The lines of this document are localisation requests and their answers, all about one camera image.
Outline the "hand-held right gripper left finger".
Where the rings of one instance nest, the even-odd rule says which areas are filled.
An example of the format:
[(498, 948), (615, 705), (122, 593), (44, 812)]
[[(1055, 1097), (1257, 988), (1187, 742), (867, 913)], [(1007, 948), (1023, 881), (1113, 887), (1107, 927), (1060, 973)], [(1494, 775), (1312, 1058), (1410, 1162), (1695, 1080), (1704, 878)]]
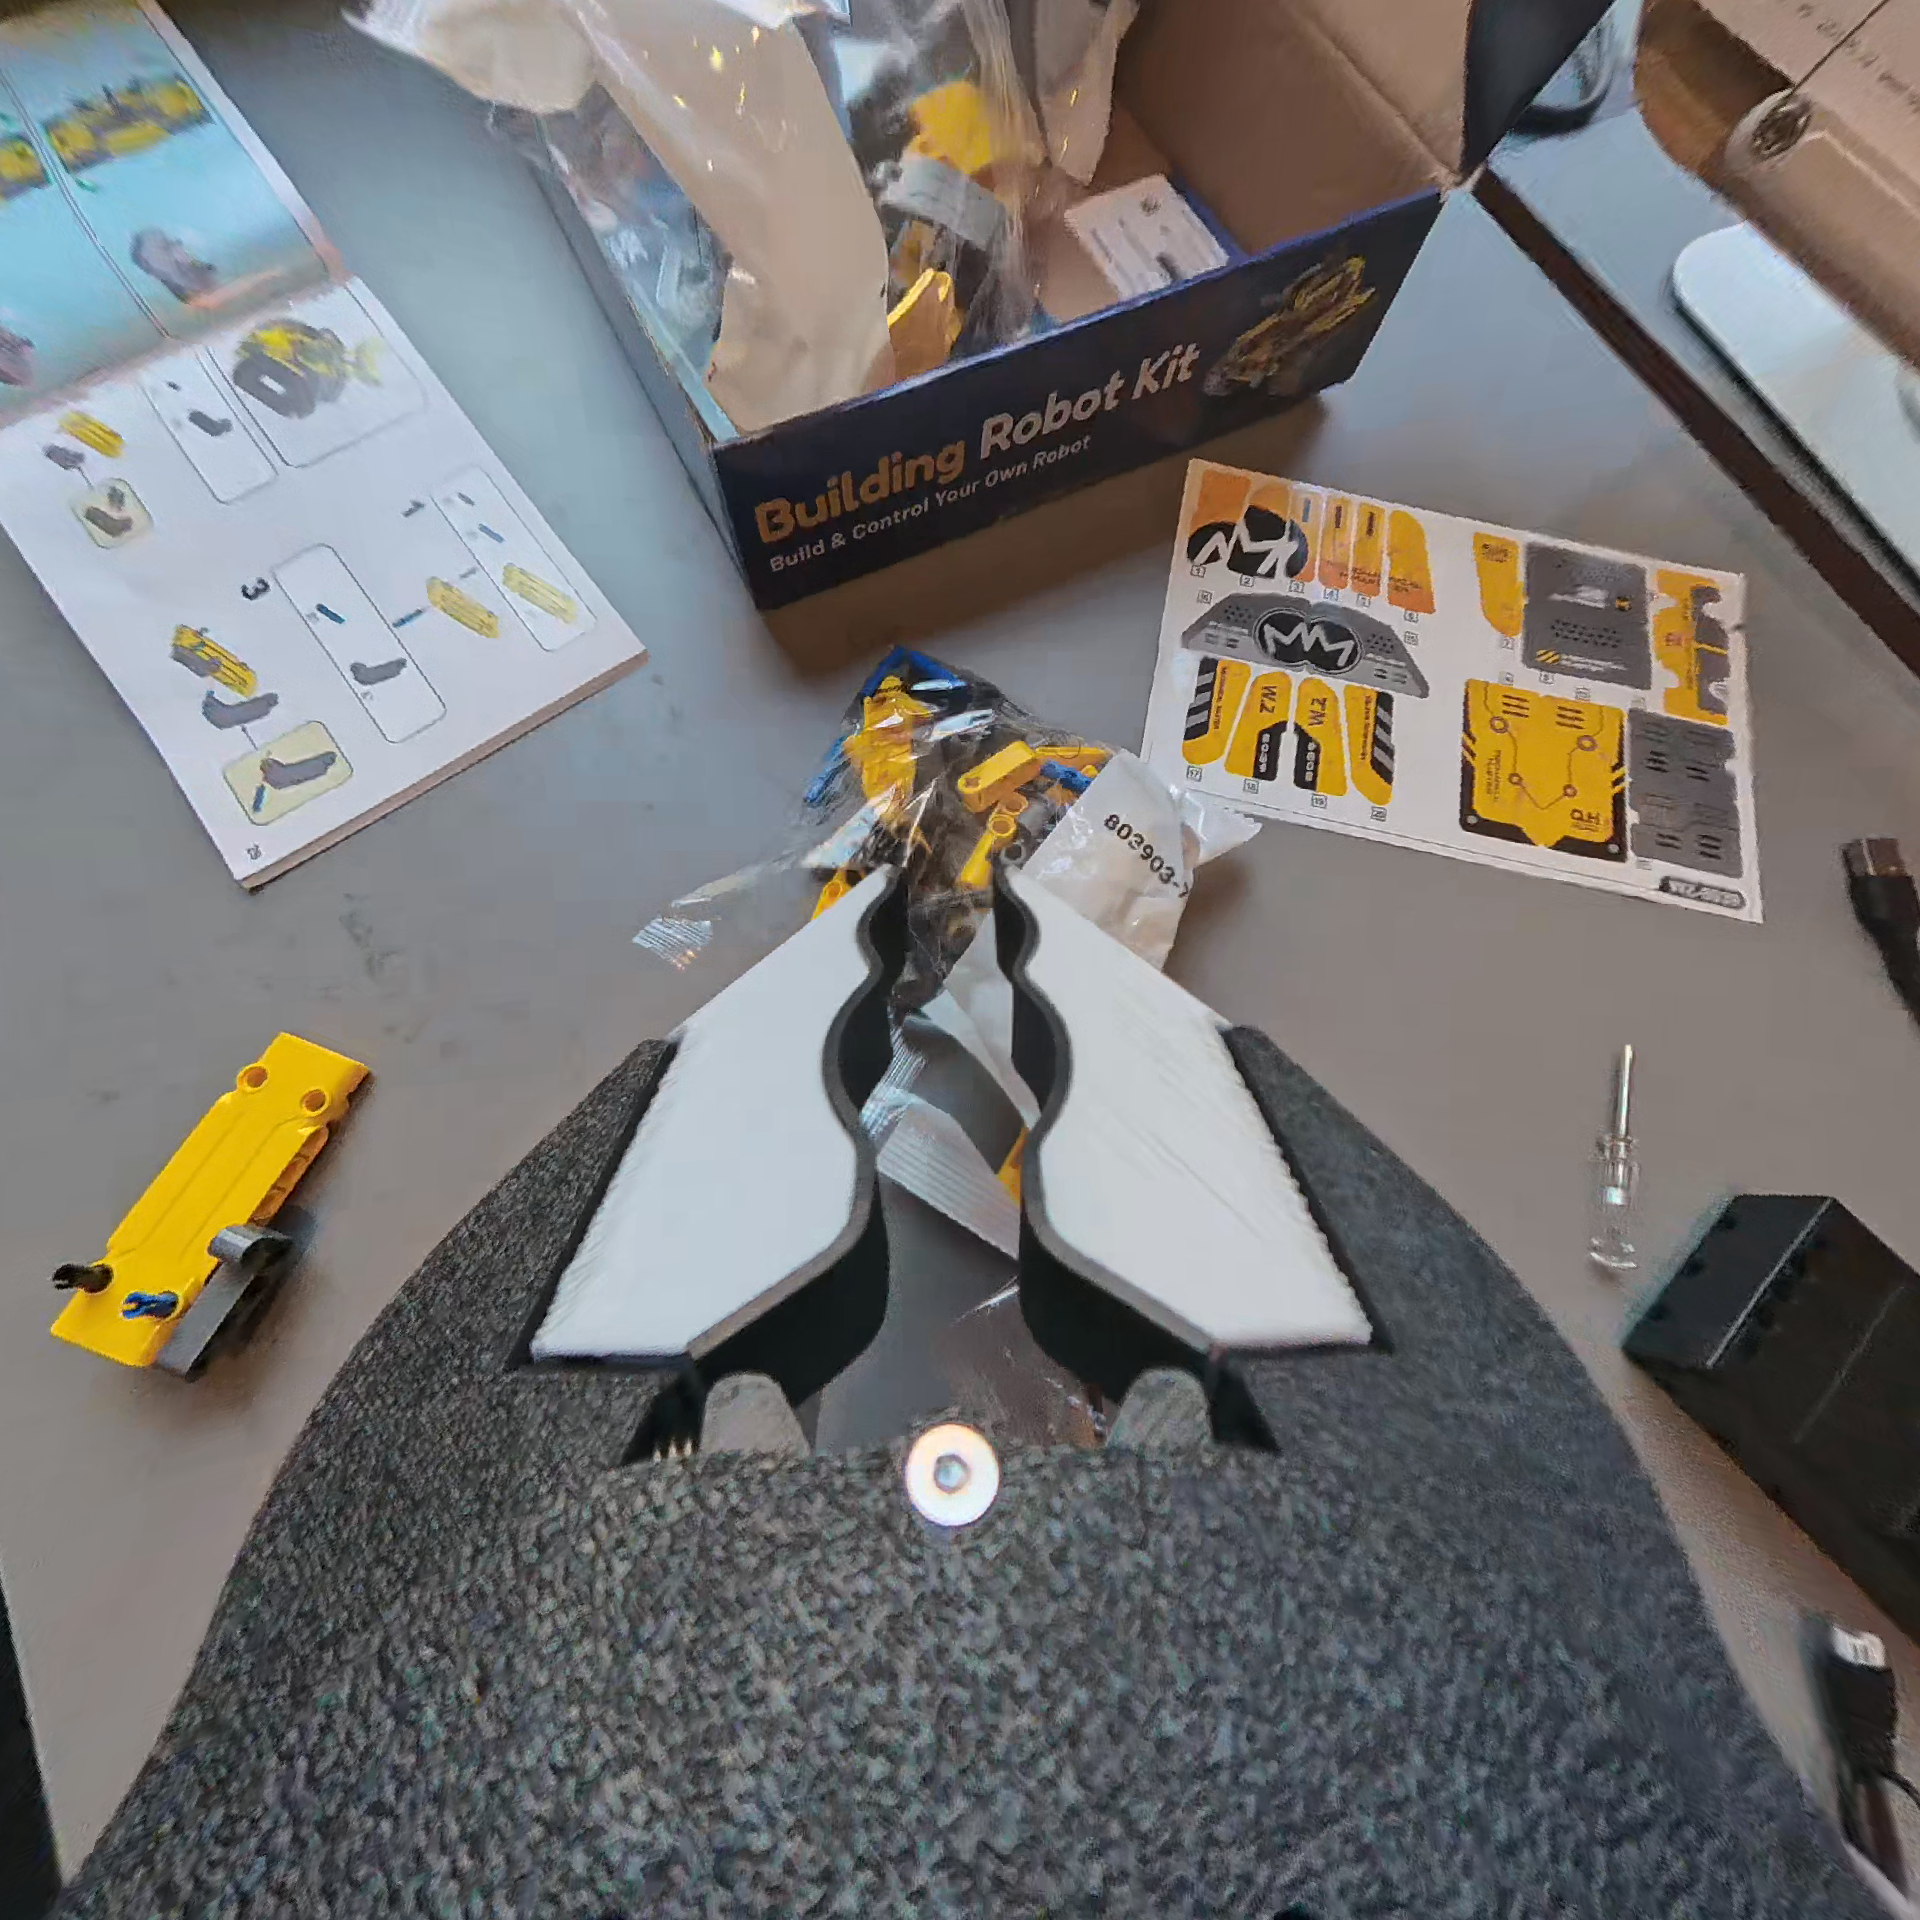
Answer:
[(880, 869), (691, 1011), (535, 1317), (535, 1368), (774, 1375), (797, 1402), (880, 1333), (888, 1252), (860, 1113), (893, 1058), (901, 874)]

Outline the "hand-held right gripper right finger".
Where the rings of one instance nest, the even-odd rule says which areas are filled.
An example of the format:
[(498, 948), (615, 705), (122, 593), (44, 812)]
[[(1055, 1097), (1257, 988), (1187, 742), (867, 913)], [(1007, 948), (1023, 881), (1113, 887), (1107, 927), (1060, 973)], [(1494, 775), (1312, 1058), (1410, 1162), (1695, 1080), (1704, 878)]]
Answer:
[(1368, 1353), (1377, 1324), (1252, 1080), (1267, 1037), (1019, 869), (996, 878), (1023, 1156), (1019, 1305), (1109, 1407), (1154, 1371), (1252, 1409), (1249, 1362)]

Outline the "bag of yellow blue parts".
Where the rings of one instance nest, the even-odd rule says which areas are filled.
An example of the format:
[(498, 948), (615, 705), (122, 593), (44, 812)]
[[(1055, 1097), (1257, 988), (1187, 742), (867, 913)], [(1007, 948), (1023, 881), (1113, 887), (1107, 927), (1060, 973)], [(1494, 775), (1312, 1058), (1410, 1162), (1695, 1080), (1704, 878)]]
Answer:
[(1019, 1243), (1034, 1095), (1014, 1062), (993, 881), (1029, 874), (1151, 966), (1167, 966), (1192, 881), (1257, 821), (1008, 701), (989, 678), (884, 654), (860, 686), (786, 841), (670, 900), (633, 942), (725, 978), (880, 869), (901, 874), (905, 963), (893, 1058), (867, 1097), (880, 1172), (998, 1252)]

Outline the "yellow beam panel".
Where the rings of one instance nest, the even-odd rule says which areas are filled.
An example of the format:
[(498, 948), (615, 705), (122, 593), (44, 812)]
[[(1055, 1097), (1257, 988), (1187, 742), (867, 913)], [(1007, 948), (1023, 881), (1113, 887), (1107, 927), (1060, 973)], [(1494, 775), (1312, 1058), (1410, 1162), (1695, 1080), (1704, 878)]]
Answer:
[[(115, 1283), (62, 1292), (48, 1333), (96, 1357), (156, 1371), (156, 1353), (211, 1274), (210, 1239), (235, 1224), (277, 1227), (277, 1212), (367, 1080), (362, 1062), (292, 1032), (276, 1034), (107, 1233), (97, 1259), (115, 1269)], [(170, 1323), (127, 1323), (119, 1312), (127, 1291), (178, 1291), (183, 1305)]]

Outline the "grey angled connector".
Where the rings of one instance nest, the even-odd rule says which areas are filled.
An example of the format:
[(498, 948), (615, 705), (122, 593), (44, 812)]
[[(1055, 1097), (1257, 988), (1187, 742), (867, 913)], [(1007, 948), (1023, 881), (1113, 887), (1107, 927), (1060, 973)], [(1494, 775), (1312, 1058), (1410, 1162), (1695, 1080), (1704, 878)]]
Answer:
[(156, 1368), (183, 1380), (201, 1377), (218, 1353), (228, 1353), (259, 1324), (295, 1239), (271, 1224), (235, 1224), (218, 1232), (205, 1251), (211, 1252), (211, 1274), (156, 1353)]

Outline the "blue cardboard kit box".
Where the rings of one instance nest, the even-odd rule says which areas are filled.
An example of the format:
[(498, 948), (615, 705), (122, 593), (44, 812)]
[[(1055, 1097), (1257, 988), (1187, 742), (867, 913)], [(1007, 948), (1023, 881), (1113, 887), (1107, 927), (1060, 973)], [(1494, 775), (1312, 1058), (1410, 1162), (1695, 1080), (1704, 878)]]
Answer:
[(677, 372), (587, 225), (542, 191), (759, 610), (919, 559), (1341, 385), (1445, 199), (1607, 2), (1144, 2), (1090, 191), (1167, 173), (1239, 260), (1109, 299), (1064, 212), (1027, 339), (743, 434)]

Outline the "white clear plastic bag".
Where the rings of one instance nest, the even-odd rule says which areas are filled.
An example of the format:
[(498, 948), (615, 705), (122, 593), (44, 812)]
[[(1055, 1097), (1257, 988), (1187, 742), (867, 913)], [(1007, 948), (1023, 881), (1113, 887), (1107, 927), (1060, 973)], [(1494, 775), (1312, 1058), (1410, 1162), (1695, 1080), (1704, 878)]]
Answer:
[(728, 255), (710, 392), (743, 434), (893, 380), (888, 243), (808, 20), (846, 2), (572, 2), (598, 78)]

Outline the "large clear bag yellow parts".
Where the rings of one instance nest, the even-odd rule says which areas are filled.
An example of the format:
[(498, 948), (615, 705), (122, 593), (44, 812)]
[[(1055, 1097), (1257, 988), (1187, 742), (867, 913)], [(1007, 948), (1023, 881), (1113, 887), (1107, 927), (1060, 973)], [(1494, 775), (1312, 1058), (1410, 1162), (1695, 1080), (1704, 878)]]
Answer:
[(896, 382), (1045, 322), (1045, 233), (1113, 128), (1139, 2), (822, 2), (808, 46), (876, 199)]

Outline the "grey desk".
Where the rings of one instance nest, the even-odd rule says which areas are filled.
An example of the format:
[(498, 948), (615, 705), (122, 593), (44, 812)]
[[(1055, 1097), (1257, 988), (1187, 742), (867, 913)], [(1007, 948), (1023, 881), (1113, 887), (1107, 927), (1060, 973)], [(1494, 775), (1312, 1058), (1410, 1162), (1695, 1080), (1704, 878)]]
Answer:
[[(893, 643), (1136, 745), (1187, 481), (1139, 467), (765, 617), (482, 110), (339, 2), (166, 12), (651, 658), (247, 893), (2, 542), (2, 1588), (64, 1872), (354, 1341), (699, 1003), (638, 923), (769, 851)], [(1267, 1027), (1541, 1300), (1823, 1790), (1796, 1618), (1880, 1612), (1619, 1357), (1587, 1181), (1632, 1042), (1653, 1259), (1740, 1188), (1836, 1194), (1916, 1259), (1916, 1027), (1838, 862), (1856, 836), (1916, 846), (1916, 682), (1476, 199), (1445, 209), (1348, 385), (1212, 454), (1748, 577), (1759, 927), (1276, 825), (1199, 878), (1174, 973)], [(374, 1088), (304, 1185), (310, 1251), (259, 1340), (201, 1383), (51, 1341), (51, 1266), (100, 1251), (281, 1027)]]

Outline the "yellow grey sticker sheet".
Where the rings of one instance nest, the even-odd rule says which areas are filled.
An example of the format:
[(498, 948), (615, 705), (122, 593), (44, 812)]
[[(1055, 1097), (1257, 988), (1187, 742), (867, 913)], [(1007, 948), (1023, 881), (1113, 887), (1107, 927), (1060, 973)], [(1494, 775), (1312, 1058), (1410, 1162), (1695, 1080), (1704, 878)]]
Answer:
[(1336, 829), (1762, 923), (1748, 580), (1192, 461), (1144, 760)]

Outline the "small black box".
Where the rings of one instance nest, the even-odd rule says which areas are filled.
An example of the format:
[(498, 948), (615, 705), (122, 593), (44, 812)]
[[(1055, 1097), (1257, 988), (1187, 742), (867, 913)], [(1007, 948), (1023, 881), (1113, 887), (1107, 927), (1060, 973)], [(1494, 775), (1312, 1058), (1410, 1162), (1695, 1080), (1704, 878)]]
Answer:
[(1916, 1637), (1916, 1269), (1829, 1194), (1730, 1194), (1623, 1336)]

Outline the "white instruction booklet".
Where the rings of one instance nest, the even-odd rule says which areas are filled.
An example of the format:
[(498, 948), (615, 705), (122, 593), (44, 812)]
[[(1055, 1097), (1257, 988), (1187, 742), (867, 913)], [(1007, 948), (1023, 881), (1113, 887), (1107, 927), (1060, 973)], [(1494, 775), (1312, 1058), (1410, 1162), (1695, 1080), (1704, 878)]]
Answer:
[(646, 654), (156, 2), (2, 12), (2, 532), (244, 887)]

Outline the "white printed label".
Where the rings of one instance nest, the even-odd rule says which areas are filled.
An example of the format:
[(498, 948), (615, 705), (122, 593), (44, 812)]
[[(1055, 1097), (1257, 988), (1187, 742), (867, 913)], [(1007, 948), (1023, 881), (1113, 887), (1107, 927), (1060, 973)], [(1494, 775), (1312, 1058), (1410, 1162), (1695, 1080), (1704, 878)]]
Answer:
[(1113, 302), (1156, 296), (1239, 260), (1167, 173), (1083, 197), (1064, 209), (1064, 225)]

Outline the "white stand base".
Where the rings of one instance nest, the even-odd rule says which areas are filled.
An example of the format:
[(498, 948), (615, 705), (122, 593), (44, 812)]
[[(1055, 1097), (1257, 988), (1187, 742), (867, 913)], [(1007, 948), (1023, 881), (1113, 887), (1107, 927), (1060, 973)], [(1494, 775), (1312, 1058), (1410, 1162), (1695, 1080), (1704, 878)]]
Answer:
[(1748, 225), (1688, 240), (1669, 287), (1838, 493), (1916, 565), (1916, 370)]

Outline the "small clear-handled screwdriver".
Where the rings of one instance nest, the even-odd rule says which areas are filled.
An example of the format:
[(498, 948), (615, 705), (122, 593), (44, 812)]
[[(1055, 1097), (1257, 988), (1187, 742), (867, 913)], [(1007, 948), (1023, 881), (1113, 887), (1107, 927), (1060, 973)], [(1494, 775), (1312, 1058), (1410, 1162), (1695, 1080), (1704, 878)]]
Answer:
[(1619, 1046), (1607, 1118), (1593, 1150), (1593, 1221), (1587, 1252), (1604, 1274), (1639, 1266), (1639, 1144), (1632, 1135), (1635, 1047)]

